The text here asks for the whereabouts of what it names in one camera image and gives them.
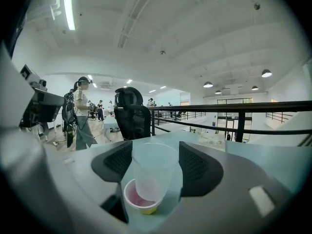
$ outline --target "headrest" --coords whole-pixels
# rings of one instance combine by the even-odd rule
[[[115,106],[117,107],[143,104],[141,93],[133,87],[119,88],[115,93]]]

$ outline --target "railing post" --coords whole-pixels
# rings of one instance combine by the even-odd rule
[[[155,136],[155,110],[152,110],[152,136]]]
[[[237,126],[237,135],[236,135],[236,142],[243,141],[243,134],[245,128],[245,112],[238,113],[238,126]]]

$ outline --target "ceiling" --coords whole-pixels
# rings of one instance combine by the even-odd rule
[[[34,13],[55,2],[33,0],[26,25],[36,29],[51,51],[101,44],[157,55],[175,64],[174,79],[189,77],[201,87],[212,82],[213,88],[203,90],[206,96],[229,86],[240,87],[240,94],[250,93],[253,85],[258,92],[267,91],[311,54],[282,0],[73,0],[75,31],[68,29],[63,0],[54,10],[61,12],[55,20],[51,12]],[[273,75],[262,78],[264,69]]]
[[[75,83],[81,77],[81,74],[66,75],[66,77],[69,78],[72,81],[72,83]],[[122,88],[124,86],[134,87],[138,89],[143,95],[155,95],[160,92],[168,91],[170,89],[168,87],[160,89],[161,88],[160,85],[145,83],[145,82],[136,81],[136,80],[133,80],[130,84],[127,84],[128,79],[113,78],[113,77],[106,77],[106,76],[92,75],[92,81],[96,84],[97,88],[95,88],[93,85],[90,85],[89,89],[99,89],[99,90],[110,91],[110,92],[114,92],[116,89]]]

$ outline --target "clear plastic cup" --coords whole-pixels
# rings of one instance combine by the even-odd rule
[[[132,152],[137,194],[148,201],[164,198],[179,161],[179,153],[170,146],[146,143]]]

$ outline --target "plastic cup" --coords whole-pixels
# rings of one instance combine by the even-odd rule
[[[150,215],[157,210],[157,206],[161,203],[161,200],[147,201],[141,198],[137,194],[135,179],[132,179],[123,190],[124,198],[126,202],[133,208],[139,210],[142,214]]]
[[[170,146],[146,143],[132,152],[132,158],[137,194],[147,201],[162,200],[179,161],[178,151]]]

